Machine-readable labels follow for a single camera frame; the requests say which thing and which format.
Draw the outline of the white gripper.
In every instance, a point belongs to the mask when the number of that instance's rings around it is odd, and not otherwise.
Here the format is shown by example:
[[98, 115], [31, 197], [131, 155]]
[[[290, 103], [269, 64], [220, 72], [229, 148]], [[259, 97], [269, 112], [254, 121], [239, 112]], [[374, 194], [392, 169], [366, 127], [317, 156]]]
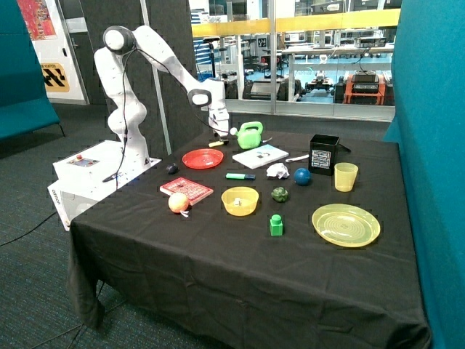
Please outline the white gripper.
[[209, 108], [209, 127], [214, 134], [226, 137], [230, 133], [230, 115], [226, 108]]

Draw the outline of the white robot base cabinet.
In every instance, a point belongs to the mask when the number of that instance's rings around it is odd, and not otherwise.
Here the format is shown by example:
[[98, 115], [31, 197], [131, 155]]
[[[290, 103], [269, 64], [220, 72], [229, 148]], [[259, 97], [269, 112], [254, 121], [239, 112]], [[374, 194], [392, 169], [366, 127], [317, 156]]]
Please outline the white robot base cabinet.
[[122, 157], [123, 144], [105, 140], [53, 163], [58, 180], [48, 191], [65, 230], [72, 219], [160, 162], [150, 158], [141, 167]]

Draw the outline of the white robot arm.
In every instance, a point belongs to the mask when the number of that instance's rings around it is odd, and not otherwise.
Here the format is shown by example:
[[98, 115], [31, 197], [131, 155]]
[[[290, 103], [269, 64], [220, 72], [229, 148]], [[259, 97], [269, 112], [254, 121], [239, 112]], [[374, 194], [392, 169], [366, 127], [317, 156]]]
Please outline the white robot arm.
[[150, 167], [147, 141], [140, 124], [147, 115], [144, 104], [154, 106], [154, 99], [161, 95], [151, 80], [154, 70], [174, 78], [191, 105], [208, 108], [209, 127], [215, 134], [228, 135], [230, 116], [221, 80], [197, 80], [165, 40], [147, 25], [133, 31], [113, 25], [105, 30], [102, 39], [104, 46], [94, 53], [94, 62], [105, 94], [116, 105], [108, 118], [108, 126], [121, 141], [119, 158], [123, 169]]

